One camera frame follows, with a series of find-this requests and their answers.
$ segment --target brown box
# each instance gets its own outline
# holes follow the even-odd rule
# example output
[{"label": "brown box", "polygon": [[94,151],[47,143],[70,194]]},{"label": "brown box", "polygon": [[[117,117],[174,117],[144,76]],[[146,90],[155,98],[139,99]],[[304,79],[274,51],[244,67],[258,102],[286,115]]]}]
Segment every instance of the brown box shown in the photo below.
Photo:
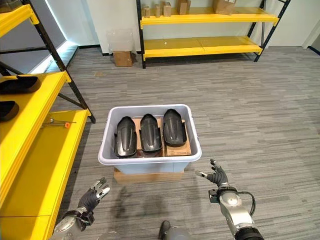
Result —
[{"label": "brown box", "polygon": [[150,18],[150,7],[149,6],[145,6],[143,8],[143,12],[144,12],[144,17],[145,18]]},{"label": "brown box", "polygon": [[182,172],[158,172],[145,174],[124,174],[114,168],[113,177],[118,184],[139,184],[153,182],[180,181],[184,175]]},{"label": "brown box", "polygon": [[163,5],[163,16],[171,17],[171,4],[168,1]]},{"label": "brown box", "polygon": [[215,14],[231,15],[235,11],[236,0],[213,0]]},{"label": "brown box", "polygon": [[159,4],[154,5],[154,15],[156,18],[161,16],[161,7]]},{"label": "brown box", "polygon": [[187,0],[180,0],[178,2],[178,13],[180,15],[185,15],[187,14],[187,10],[188,10],[188,1]]},{"label": "brown box", "polygon": [[117,67],[131,67],[132,55],[131,51],[114,51],[114,63]]}]

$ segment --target white wall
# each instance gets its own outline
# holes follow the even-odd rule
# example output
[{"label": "white wall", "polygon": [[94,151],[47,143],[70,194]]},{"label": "white wall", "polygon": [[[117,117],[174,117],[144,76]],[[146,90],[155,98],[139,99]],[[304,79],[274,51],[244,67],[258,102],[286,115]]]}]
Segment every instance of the white wall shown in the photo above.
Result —
[{"label": "white wall", "polygon": [[134,47],[141,50],[136,1],[87,0],[87,3],[103,53],[109,53],[107,33],[114,29],[131,29]]},{"label": "white wall", "polygon": [[[109,52],[107,32],[112,29],[132,29],[135,49],[140,50],[136,1],[134,0],[48,0],[68,40],[81,45],[97,44],[96,31],[102,52]],[[172,6],[176,0],[167,0]],[[94,29],[90,27],[88,14],[84,12],[87,2]],[[159,0],[141,0],[153,7]],[[238,7],[258,7],[261,0],[237,0]],[[191,0],[191,7],[208,7],[212,0]],[[283,3],[267,0],[266,10],[278,15]],[[320,20],[320,0],[291,0],[283,18],[274,32],[270,46],[302,46]],[[247,35],[250,23],[193,23],[145,26],[144,39],[213,37]],[[265,37],[272,24],[265,24]],[[257,23],[251,38],[261,42],[261,23]]]},{"label": "white wall", "polygon": [[68,41],[79,46],[99,44],[86,0],[46,1]]}]

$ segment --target shelf post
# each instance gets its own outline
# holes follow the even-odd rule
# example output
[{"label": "shelf post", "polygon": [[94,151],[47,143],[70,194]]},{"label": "shelf post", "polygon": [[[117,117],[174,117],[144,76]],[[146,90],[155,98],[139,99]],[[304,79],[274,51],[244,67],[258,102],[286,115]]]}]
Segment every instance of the shelf post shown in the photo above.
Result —
[{"label": "shelf post", "polygon": [[[264,7],[265,7],[265,1],[266,1],[266,0],[262,0],[262,1],[261,1],[259,8],[264,9]],[[247,34],[247,37],[248,37],[248,38],[250,38],[253,30],[255,29],[256,24],[257,24],[256,22],[253,22],[253,23],[251,24],[251,27],[250,27],[249,32],[248,32],[248,34]]]},{"label": "shelf post", "polygon": [[138,16],[138,27],[139,27],[139,36],[140,36],[142,68],[145,69],[146,68],[146,61],[144,60],[145,42],[144,42],[144,32],[141,29],[142,14],[141,14],[141,1],[140,0],[136,0],[136,13],[137,13],[137,16]]},{"label": "shelf post", "polygon": [[60,71],[66,71],[67,74],[69,75],[71,82],[68,82],[70,88],[72,89],[73,93],[75,94],[76,98],[79,100],[79,102],[81,103],[81,106],[83,109],[88,109],[91,113],[91,116],[89,116],[91,122],[94,124],[96,123],[96,118],[94,117],[93,113],[91,112],[91,110],[89,109],[86,101],[84,100],[84,98],[82,97],[76,83],[74,82],[74,80],[72,79],[71,75],[69,74],[64,62],[62,61],[62,59],[60,58],[54,44],[52,43],[51,39],[49,38],[47,31],[45,30],[45,27],[43,26],[43,24],[41,23],[37,12],[34,9],[34,6],[32,5],[30,0],[21,0],[22,4],[26,5],[26,4],[30,4],[32,10],[34,11],[35,16],[38,18],[39,23],[35,24],[34,27],[37,30],[37,32],[39,33],[44,45],[46,46],[46,48],[48,49],[48,51],[50,52],[51,56],[53,57],[55,63],[57,64],[57,66],[59,67]]},{"label": "shelf post", "polygon": [[291,1],[291,0],[286,0],[285,3],[283,4],[283,7],[282,7],[282,9],[281,9],[281,11],[280,11],[280,13],[279,13],[279,15],[278,15],[279,20],[278,20],[278,22],[276,23],[276,25],[271,28],[268,36],[266,37],[264,43],[262,44],[262,46],[261,46],[262,51],[261,51],[260,55],[257,55],[257,56],[255,57],[255,59],[254,59],[254,62],[255,62],[255,63],[258,62],[260,56],[261,56],[262,53],[264,52],[264,50],[265,50],[268,42],[270,41],[272,35],[274,34],[274,32],[275,32],[275,30],[276,30],[276,28],[277,28],[277,26],[278,26],[281,18],[283,17],[283,15],[284,15],[284,13],[285,13],[285,11],[286,11],[286,9],[287,9],[290,1]]}]

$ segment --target yellow shelf board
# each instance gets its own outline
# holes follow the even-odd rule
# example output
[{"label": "yellow shelf board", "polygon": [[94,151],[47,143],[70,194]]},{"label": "yellow shelf board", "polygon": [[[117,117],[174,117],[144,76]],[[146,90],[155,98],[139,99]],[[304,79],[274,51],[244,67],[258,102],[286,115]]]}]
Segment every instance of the yellow shelf board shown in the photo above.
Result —
[{"label": "yellow shelf board", "polygon": [[22,5],[10,12],[0,13],[0,38],[28,18],[33,25],[39,23],[29,4]]},{"label": "yellow shelf board", "polygon": [[171,9],[171,16],[156,17],[154,12],[155,10],[151,9],[150,17],[142,17],[141,29],[145,25],[159,24],[271,22],[276,25],[279,20],[277,16],[259,7],[236,7],[231,15],[215,14],[212,7],[191,7],[185,15],[179,15],[176,8]]},{"label": "yellow shelf board", "polygon": [[90,111],[49,113],[49,118],[75,122],[69,128],[41,128],[0,209],[0,217],[50,216],[52,233],[81,136]]},{"label": "yellow shelf board", "polygon": [[46,240],[50,216],[0,217],[5,240]]},{"label": "yellow shelf board", "polygon": [[[70,82],[65,71],[26,76],[37,76],[41,87],[33,93],[0,95],[0,101],[15,101],[19,105],[17,116],[0,123],[0,208],[59,91],[65,82]],[[0,82],[15,78],[2,77]]]},{"label": "yellow shelf board", "polygon": [[247,36],[168,38],[144,41],[144,58],[261,53]]}]

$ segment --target white plastic bin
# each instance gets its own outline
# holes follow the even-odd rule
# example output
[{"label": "white plastic bin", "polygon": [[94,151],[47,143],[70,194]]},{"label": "white plastic bin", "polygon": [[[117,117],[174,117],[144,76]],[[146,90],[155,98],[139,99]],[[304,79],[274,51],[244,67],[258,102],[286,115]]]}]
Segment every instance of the white plastic bin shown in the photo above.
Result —
[{"label": "white plastic bin", "polygon": [[[117,158],[114,152],[115,132],[118,122],[125,116],[142,118],[145,114],[163,117],[168,109],[175,109],[185,120],[185,128],[190,141],[190,156],[163,156],[146,158]],[[115,166],[124,174],[178,173],[189,162],[197,161],[202,155],[198,135],[190,108],[185,104],[118,106],[110,110],[104,129],[98,160],[101,164]]]}]

